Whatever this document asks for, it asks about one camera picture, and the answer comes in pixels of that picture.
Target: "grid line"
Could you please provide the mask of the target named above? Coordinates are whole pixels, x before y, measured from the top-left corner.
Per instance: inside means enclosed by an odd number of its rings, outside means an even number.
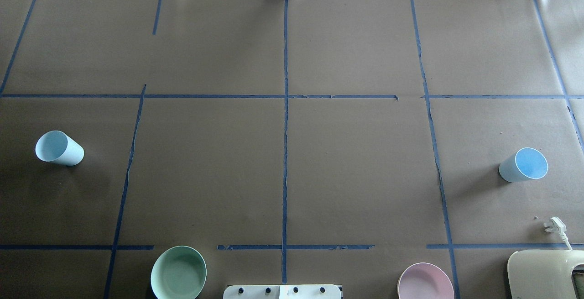
[[[544,21],[542,19],[542,13],[540,12],[540,6],[537,0],[533,0],[533,4],[536,8],[536,15],[537,20],[542,28],[542,34],[546,41],[546,45],[549,51],[549,57],[551,57],[551,62],[553,64],[553,69],[555,70],[555,74],[558,77],[559,85],[562,87],[562,93],[564,99],[566,100],[566,106],[568,108],[568,112],[570,113],[570,118],[572,119],[572,125],[574,125],[574,130],[576,131],[576,136],[578,137],[578,143],[580,144],[580,149],[582,153],[584,153],[584,142],[582,141],[582,133],[580,132],[580,128],[578,127],[578,123],[576,122],[576,116],[574,116],[574,111],[572,109],[572,104],[570,103],[570,99],[568,98],[568,92],[566,91],[566,85],[563,83],[562,73],[559,71],[558,62],[555,58],[555,54],[553,53],[553,49],[551,47],[551,43],[549,43],[549,37],[546,30],[546,25],[544,25]]]
[[[288,245],[288,0],[284,0],[284,169],[282,193],[282,284],[288,282],[286,259]]]
[[[111,287],[111,276],[113,274],[113,267],[115,263],[115,252],[117,251],[117,243],[120,238],[120,229],[121,229],[121,220],[124,216],[124,206],[125,206],[125,198],[128,194],[128,185],[130,182],[130,168],[132,166],[132,161],[134,160],[134,151],[136,149],[136,135],[138,133],[138,125],[140,124],[140,117],[142,115],[142,106],[144,105],[144,93],[146,92],[146,85],[142,89],[142,95],[140,97],[140,104],[138,105],[138,114],[136,116],[136,124],[134,126],[134,135],[132,137],[132,145],[130,147],[130,156],[128,158],[128,168],[125,171],[125,181],[124,181],[124,189],[121,193],[121,202],[120,202],[120,211],[117,216],[117,224],[115,226],[115,234],[113,238],[113,245],[111,246],[111,256],[110,256],[110,264],[108,268],[108,278],[106,279],[106,286],[104,289],[104,299],[109,297],[109,290]]]
[[[448,219],[448,207],[446,205],[446,193],[444,192],[444,180],[442,179],[442,169],[440,168],[440,156],[438,155],[438,144],[436,143],[436,132],[434,131],[434,120],[432,120],[432,108],[430,106],[430,93],[428,90],[428,83],[426,82],[426,72],[424,64],[422,63],[422,44],[420,41],[420,32],[417,27],[416,6],[414,0],[410,0],[412,7],[413,29],[416,35],[417,57],[420,62],[420,72],[422,74],[424,97],[426,100],[426,110],[428,113],[428,124],[430,126],[430,136],[432,137],[432,149],[434,151],[434,162],[436,163],[436,170],[438,171],[438,179],[440,188],[440,195],[442,197],[442,214],[444,216],[444,226],[446,228],[446,239],[448,241],[448,252],[450,253],[450,267],[452,269],[452,278],[454,281],[454,294],[457,299],[460,299],[459,277],[456,273],[456,261],[454,258],[454,246],[452,243],[452,234],[450,232],[450,221]]]
[[[112,245],[0,245],[0,250],[111,250]],[[119,245],[117,250],[154,250],[154,245]]]
[[[156,17],[154,18],[154,28],[152,28],[152,35],[156,35],[158,29],[158,18],[160,17],[160,7],[162,6],[162,0],[158,0],[158,6],[156,8]]]
[[[4,92],[4,88],[6,88],[6,83],[8,82],[8,77],[10,76],[10,71],[12,70],[12,66],[14,65],[16,53],[18,52],[18,48],[21,45],[22,37],[25,34],[26,26],[29,24],[29,20],[31,19],[33,9],[35,8],[35,3],[36,3],[36,0],[31,1],[31,6],[29,7],[29,12],[26,15],[25,22],[22,24],[21,33],[18,35],[18,39],[16,40],[16,45],[14,45],[14,50],[12,51],[12,56],[10,57],[10,62],[8,62],[8,67],[6,68],[6,73],[4,73],[4,80],[2,80],[2,85],[0,85],[0,97],[2,97],[2,93]]]

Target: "white power plug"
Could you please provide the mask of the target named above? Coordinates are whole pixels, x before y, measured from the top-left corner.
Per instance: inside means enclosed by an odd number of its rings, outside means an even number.
[[[572,249],[568,236],[566,235],[566,224],[558,217],[549,218],[549,222],[544,222],[544,227],[548,233],[558,233],[562,241],[567,245],[568,250]]]

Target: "cup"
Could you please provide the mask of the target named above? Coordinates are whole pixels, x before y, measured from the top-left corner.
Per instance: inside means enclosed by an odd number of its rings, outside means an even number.
[[[499,174],[509,183],[541,179],[547,171],[546,157],[531,147],[520,149],[499,165]]]
[[[53,130],[42,135],[35,147],[35,152],[41,161],[74,166],[81,162],[85,151],[63,131]]]

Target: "blue tape line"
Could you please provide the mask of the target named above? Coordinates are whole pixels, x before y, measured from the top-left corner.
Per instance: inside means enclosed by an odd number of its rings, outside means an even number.
[[[148,99],[283,99],[284,95],[148,94]]]
[[[369,250],[373,244],[288,245],[288,250]]]
[[[154,250],[154,245],[118,245],[118,250]]]
[[[6,94],[19,99],[139,99],[136,94]],[[286,95],[147,94],[147,99],[285,99]],[[288,95],[289,99],[395,99],[396,95]]]
[[[0,250],[111,250],[111,245],[0,245]],[[121,245],[118,250],[154,250],[154,245]]]
[[[132,145],[130,147],[130,157],[128,159],[128,168],[125,171],[124,189],[121,193],[120,211],[117,215],[117,224],[115,225],[115,235],[113,238],[113,246],[111,247],[110,265],[108,270],[108,278],[106,280],[106,287],[104,289],[104,299],[109,297],[109,290],[111,286],[111,275],[113,274],[113,266],[115,262],[115,251],[117,251],[117,243],[120,238],[121,219],[124,215],[125,198],[128,194],[128,184],[130,182],[130,168],[134,160],[134,151],[136,148],[136,135],[138,133],[138,124],[140,124],[140,116],[142,115],[142,106],[144,105],[144,93],[146,92],[146,85],[142,89],[140,97],[140,105],[138,105],[138,115],[136,116],[136,125],[134,126],[134,135],[132,137]]]
[[[448,219],[448,207],[446,206],[446,194],[444,193],[444,181],[442,179],[442,169],[440,168],[440,156],[438,155],[438,145],[436,144],[436,132],[434,131],[434,120],[432,120],[432,108],[430,107],[430,93],[428,91],[428,83],[426,82],[426,72],[422,63],[422,44],[420,42],[420,32],[417,27],[416,6],[413,0],[410,0],[412,7],[413,29],[416,34],[417,57],[420,62],[420,72],[422,73],[422,80],[424,86],[424,97],[426,100],[426,111],[428,112],[428,122],[430,124],[430,135],[432,136],[432,148],[434,150],[434,161],[436,162],[436,170],[438,170],[438,178],[440,180],[440,195],[442,197],[442,214],[444,215],[444,226],[446,227],[446,238],[448,240],[448,251],[450,253],[450,267],[452,268],[452,278],[454,280],[454,293],[457,299],[460,299],[459,277],[456,272],[456,262],[454,259],[454,246],[452,244],[452,234],[450,232],[450,221]]]
[[[25,34],[26,26],[29,24],[29,20],[31,19],[31,14],[33,13],[33,8],[35,8],[36,0],[31,1],[31,6],[29,7],[29,12],[26,15],[25,22],[22,24],[21,34],[18,35],[18,39],[16,40],[16,45],[14,46],[14,50],[12,51],[12,57],[10,57],[10,62],[8,62],[8,67],[6,68],[6,73],[4,73],[4,80],[2,81],[2,85],[0,85],[0,96],[4,92],[4,88],[6,87],[6,82],[8,82],[8,77],[10,76],[10,71],[12,70],[12,65],[14,64],[14,59],[16,58],[16,53],[18,52],[18,48],[21,46],[22,37]]]
[[[152,35],[156,35],[156,30],[158,29],[158,17],[160,16],[161,5],[162,0],[158,0],[158,7],[156,8],[156,18],[154,18],[154,28],[152,29]]]
[[[572,247],[584,248],[584,244],[570,243]],[[484,243],[484,244],[455,244],[455,249],[553,249],[565,248],[563,243]],[[426,249],[448,249],[446,244],[429,244]]]
[[[578,123],[576,122],[576,116],[574,115],[574,110],[572,109],[572,104],[570,103],[570,99],[568,97],[568,92],[566,91],[566,86],[563,83],[562,74],[559,71],[558,63],[555,58],[555,54],[553,53],[553,49],[551,48],[551,43],[549,43],[549,37],[547,34],[546,26],[544,25],[544,21],[542,19],[542,13],[540,12],[540,6],[537,3],[537,0],[533,0],[533,3],[536,7],[536,14],[537,20],[540,23],[540,27],[542,28],[542,33],[544,35],[544,39],[546,39],[546,45],[548,47],[549,55],[551,56],[551,62],[553,64],[553,68],[555,69],[555,74],[558,77],[559,85],[562,88],[562,93],[564,99],[566,99],[566,105],[568,107],[568,111],[570,113],[570,117],[572,118],[572,124],[574,125],[574,130],[576,131],[576,136],[578,137],[578,142],[580,143],[580,149],[582,153],[584,153],[584,141],[582,141],[582,133],[580,132],[580,127],[578,127]]]
[[[8,99],[139,99],[141,96],[135,94],[6,94],[2,97]]]
[[[217,245],[217,250],[281,250],[282,245]]]
[[[430,99],[564,99],[562,95],[429,95],[429,97]]]
[[[291,99],[395,99],[396,95],[290,95]]]
[[[373,249],[373,244],[331,244],[331,245],[304,245],[304,244],[289,244],[286,245],[286,250],[369,250]],[[268,245],[217,245],[217,250],[281,250],[282,245],[268,244]]]
[[[284,176],[282,193],[282,284],[288,282],[286,275],[288,243],[288,0],[284,0]]]

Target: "light blue cup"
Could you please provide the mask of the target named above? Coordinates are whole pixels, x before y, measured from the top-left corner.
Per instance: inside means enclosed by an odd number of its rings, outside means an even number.
[[[531,147],[520,149],[499,165],[499,174],[509,183],[541,179],[547,172],[546,157]]]
[[[194,299],[207,280],[203,256],[192,247],[171,247],[158,257],[150,274],[158,299]]]

